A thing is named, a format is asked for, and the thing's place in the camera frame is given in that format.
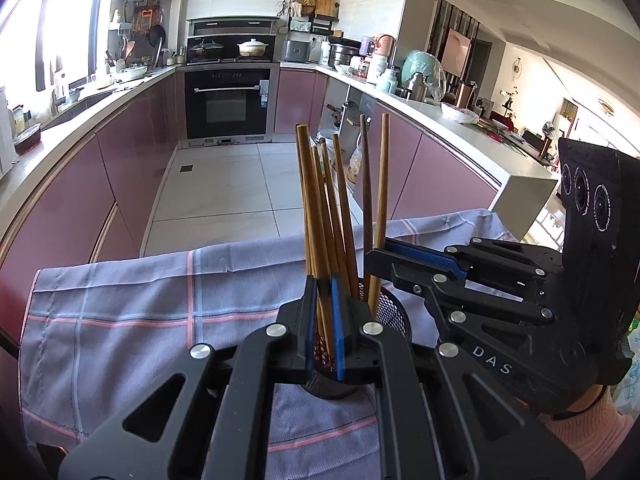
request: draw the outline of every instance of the checkered cloth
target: checkered cloth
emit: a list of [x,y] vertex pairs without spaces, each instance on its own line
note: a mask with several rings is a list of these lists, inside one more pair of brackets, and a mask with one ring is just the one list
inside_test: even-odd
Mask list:
[[[389,222],[387,234],[443,250],[473,236],[512,239],[495,214],[473,210]],[[362,229],[354,230],[362,275]],[[196,342],[237,345],[302,296],[303,237],[222,244],[126,262],[42,270],[20,347],[20,402],[29,446],[71,449]],[[416,296],[389,289],[414,342],[434,346]],[[373,391],[327,401],[302,387],[274,394],[268,479],[380,476]]]

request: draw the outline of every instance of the sink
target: sink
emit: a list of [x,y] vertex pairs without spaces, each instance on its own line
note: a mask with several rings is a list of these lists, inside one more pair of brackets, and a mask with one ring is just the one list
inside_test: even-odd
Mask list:
[[102,92],[99,94],[90,95],[83,99],[78,100],[77,103],[73,104],[63,112],[60,112],[58,115],[52,118],[45,126],[42,127],[41,131],[48,130],[49,128],[53,128],[54,126],[59,126],[60,124],[66,123],[77,117],[79,114],[88,110],[95,104],[98,104],[105,97],[110,96],[113,93],[113,90],[109,90],[107,92]]

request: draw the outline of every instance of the countertop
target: countertop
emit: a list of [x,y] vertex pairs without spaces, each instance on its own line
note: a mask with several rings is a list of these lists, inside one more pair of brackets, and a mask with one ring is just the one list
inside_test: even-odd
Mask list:
[[476,128],[445,119],[439,106],[407,101],[395,95],[386,94],[376,90],[375,86],[366,83],[363,78],[343,76],[333,68],[315,63],[281,62],[280,68],[316,70],[353,86],[405,115],[415,123],[424,126],[446,144],[450,144],[465,154],[501,184],[505,184],[512,176],[542,180],[558,180],[559,178],[555,173],[540,166],[530,156],[512,150]]
[[140,92],[174,71],[175,67],[162,68],[136,81],[112,85],[101,90],[92,88],[91,85],[85,86],[80,99],[97,93],[114,92],[70,121],[43,131],[40,143],[21,155],[20,162],[14,164],[0,179],[0,239],[4,237],[18,211],[38,184],[78,140]]

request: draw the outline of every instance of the oven window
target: oven window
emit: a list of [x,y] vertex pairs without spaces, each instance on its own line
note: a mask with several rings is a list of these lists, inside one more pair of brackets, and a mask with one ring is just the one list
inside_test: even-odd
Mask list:
[[207,96],[207,123],[233,123],[246,120],[246,91],[225,90]]

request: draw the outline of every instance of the white casserole pot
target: white casserole pot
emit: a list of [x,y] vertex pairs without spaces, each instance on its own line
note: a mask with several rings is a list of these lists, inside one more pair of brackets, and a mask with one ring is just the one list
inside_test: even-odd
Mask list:
[[263,56],[267,46],[263,42],[252,38],[251,41],[238,43],[238,48],[240,49],[240,56]]

